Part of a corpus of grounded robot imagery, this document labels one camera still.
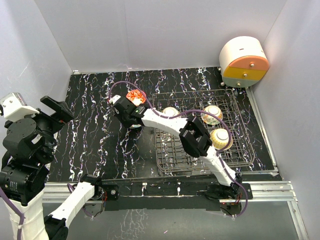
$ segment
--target marble surface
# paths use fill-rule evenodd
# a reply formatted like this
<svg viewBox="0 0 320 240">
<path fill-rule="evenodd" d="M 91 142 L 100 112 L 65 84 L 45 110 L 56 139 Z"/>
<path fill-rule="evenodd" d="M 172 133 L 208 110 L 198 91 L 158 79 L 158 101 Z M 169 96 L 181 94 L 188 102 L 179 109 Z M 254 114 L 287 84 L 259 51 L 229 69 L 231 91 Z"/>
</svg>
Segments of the marble surface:
<svg viewBox="0 0 320 240">
<path fill-rule="evenodd" d="M 148 178 L 159 176 L 156 165 L 154 128 L 126 129 L 107 104 L 113 83 L 129 81 L 152 94 L 226 88 L 220 86 L 217 68 L 187 68 L 131 72 L 77 74 L 70 77 L 66 103 L 75 119 L 58 134 L 50 182 L 78 181 L 83 174 L 103 179 Z M 112 95 L 125 96 L 132 88 L 114 87 Z M 273 170 L 273 164 L 244 89 L 235 90 L 250 141 L 254 162 L 237 169 L 241 172 Z"/>
</svg>

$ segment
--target purple cable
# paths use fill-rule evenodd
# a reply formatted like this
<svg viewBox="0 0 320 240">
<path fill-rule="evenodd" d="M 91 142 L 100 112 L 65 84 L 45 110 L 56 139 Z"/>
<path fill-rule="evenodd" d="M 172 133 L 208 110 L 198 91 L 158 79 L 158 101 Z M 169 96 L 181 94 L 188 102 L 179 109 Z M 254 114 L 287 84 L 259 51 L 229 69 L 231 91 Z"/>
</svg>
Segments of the purple cable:
<svg viewBox="0 0 320 240">
<path fill-rule="evenodd" d="M 7 197 L 5 192 L 0 187 L 0 196 L 2 197 L 3 201 L 20 217 L 19 226 L 22 226 L 24 224 L 25 215 L 19 211 L 19 209 L 10 201 L 10 199 Z M 21 240 L 22 235 L 22 228 L 18 228 L 18 232 L 16 235 L 17 240 Z"/>
<path fill-rule="evenodd" d="M 67 183 L 66 186 L 68 187 L 70 193 L 72 193 L 75 190 L 75 188 L 70 183 Z M 90 212 L 88 212 L 85 209 L 85 207 L 82 207 L 82 210 L 84 214 L 87 215 L 89 218 L 94 218 L 94 216 Z"/>
<path fill-rule="evenodd" d="M 231 180 L 234 184 L 238 185 L 238 186 L 243 190 L 243 192 L 244 192 L 244 195 L 245 195 L 245 205 L 244 205 L 244 208 L 242 209 L 242 211 L 238 214 L 238 216 L 241 216 L 241 215 L 246 211 L 247 206 L 248 206 L 248 194 L 247 194 L 247 191 L 246 191 L 246 189 L 244 188 L 244 186 L 242 186 L 242 184 L 238 183 L 237 181 L 235 181 L 235 180 L 231 177 L 230 173 L 226 170 L 226 166 L 225 166 L 224 161 L 222 160 L 222 158 L 221 158 L 220 155 L 219 155 L 220 152 L 223 151 L 223 150 L 225 150 L 225 149 L 229 146 L 229 144 L 231 143 L 232 134 L 231 134 L 228 126 L 227 126 L 220 118 L 218 118 L 217 116 L 213 115 L 212 113 L 206 112 L 206 111 L 203 111 L 203 110 L 197 110 L 197 109 L 187 110 L 187 111 L 184 111 L 184 112 L 182 112 L 182 113 L 180 113 L 180 114 L 178 114 L 178 115 L 176 115 L 176 116 L 169 116 L 169 117 L 168 117 L 168 116 L 165 116 L 165 115 L 161 115 L 161 114 L 159 114 L 159 113 L 156 111 L 156 109 L 154 108 L 154 106 L 153 106 L 153 105 L 151 104 L 151 102 L 148 100 L 147 95 L 146 95 L 140 88 L 138 88 L 136 85 L 134 85 L 133 83 L 128 82 L 128 81 L 118 81 L 118 82 L 115 82 L 115 83 L 111 86 L 111 88 L 110 88 L 110 90 L 109 90 L 109 94 L 108 94 L 108 103 L 110 103 L 112 89 L 113 89 L 114 86 L 117 85 L 117 84 L 129 84 L 129 85 L 133 86 L 135 89 L 139 90 L 140 93 L 144 96 L 146 102 L 148 103 L 148 105 L 150 106 L 150 108 L 152 109 L 152 111 L 154 112 L 154 114 L 156 114 L 157 116 L 159 116 L 159 117 L 161 117 L 161 118 L 164 118 L 164 119 L 175 119 L 175 118 L 177 118 L 177 117 L 180 117 L 180 116 L 186 115 L 186 114 L 190 114 L 190 113 L 201 113 L 201 114 L 206 114 L 206 115 L 209 115 L 209 116 L 215 118 L 216 120 L 218 120 L 218 121 L 222 124 L 222 126 L 223 126 L 223 127 L 225 128 L 225 130 L 228 132 L 229 139 L 228 139 L 228 143 L 227 143 L 223 148 L 221 148 L 220 150 L 216 151 L 216 156 L 219 158 L 220 163 L 221 163 L 221 165 L 222 165 L 222 167 L 223 167 L 226 175 L 230 178 L 230 180 Z"/>
</svg>

